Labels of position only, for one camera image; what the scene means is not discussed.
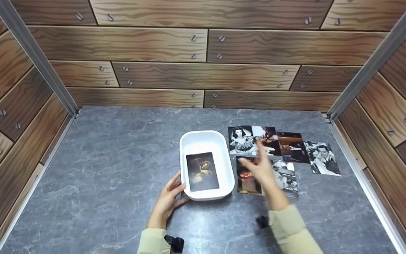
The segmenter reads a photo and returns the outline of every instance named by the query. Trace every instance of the sleeve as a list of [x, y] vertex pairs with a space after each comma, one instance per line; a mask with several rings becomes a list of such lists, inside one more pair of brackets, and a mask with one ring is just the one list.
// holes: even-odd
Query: sleeve
[[269, 226], [283, 254], [322, 254], [295, 206], [269, 211]]
[[147, 228], [142, 231], [137, 254], [170, 254], [171, 246], [164, 239], [165, 235], [167, 230], [159, 228]]

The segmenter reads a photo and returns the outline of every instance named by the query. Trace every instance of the hand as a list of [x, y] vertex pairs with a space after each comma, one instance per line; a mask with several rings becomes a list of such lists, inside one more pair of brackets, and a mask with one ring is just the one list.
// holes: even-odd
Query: hand
[[176, 196], [186, 188], [185, 183], [181, 183], [181, 172], [177, 172], [164, 186], [159, 194], [158, 200], [153, 207], [150, 218], [148, 219], [147, 228], [166, 229], [167, 220], [173, 210], [180, 205], [189, 201], [189, 198], [175, 200]]

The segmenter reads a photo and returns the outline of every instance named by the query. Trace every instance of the photograph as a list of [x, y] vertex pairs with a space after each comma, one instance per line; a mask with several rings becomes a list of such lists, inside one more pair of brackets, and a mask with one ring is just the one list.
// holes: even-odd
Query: photograph
[[253, 140], [253, 131], [250, 125], [229, 126], [230, 154], [255, 155], [256, 145]]
[[277, 136], [284, 161], [309, 164], [309, 158], [300, 133], [277, 132]]
[[242, 156], [236, 157], [237, 192], [243, 194], [262, 195], [263, 192], [258, 180], [256, 180], [255, 176], [252, 172], [250, 172], [250, 170], [239, 162], [239, 158], [248, 159], [253, 164], [258, 164], [259, 162], [259, 158]]
[[311, 170], [315, 174], [341, 176], [335, 155], [329, 144], [304, 141]]
[[275, 127], [252, 126], [252, 131], [253, 131], [253, 139], [255, 141], [259, 140], [262, 143], [268, 155], [270, 156], [282, 155]]
[[190, 192], [219, 188], [212, 153], [187, 155]]

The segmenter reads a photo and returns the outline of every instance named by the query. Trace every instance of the marble surface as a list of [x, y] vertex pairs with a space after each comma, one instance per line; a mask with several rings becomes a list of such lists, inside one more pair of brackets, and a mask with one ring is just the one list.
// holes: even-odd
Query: marble surface
[[[329, 143], [342, 177], [295, 163], [295, 205], [326, 254], [395, 253], [322, 115], [307, 111], [84, 107], [10, 234], [2, 253], [136, 253], [159, 190], [179, 170], [179, 139], [195, 130], [266, 125]], [[190, 201], [176, 210], [169, 234], [185, 254], [280, 253], [264, 197], [233, 193]]]

